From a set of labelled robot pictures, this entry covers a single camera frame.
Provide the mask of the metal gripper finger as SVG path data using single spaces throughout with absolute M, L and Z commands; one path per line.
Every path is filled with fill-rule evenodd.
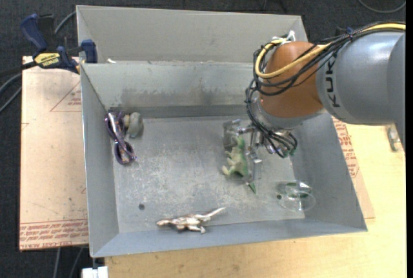
M 242 138 L 240 138 L 241 120 L 235 119 L 223 123 L 223 147 L 231 150 L 233 147 L 242 149 Z
M 261 178 L 263 161 L 260 158 L 253 157 L 251 158 L 251 163 L 252 163 L 252 180 L 255 181 Z

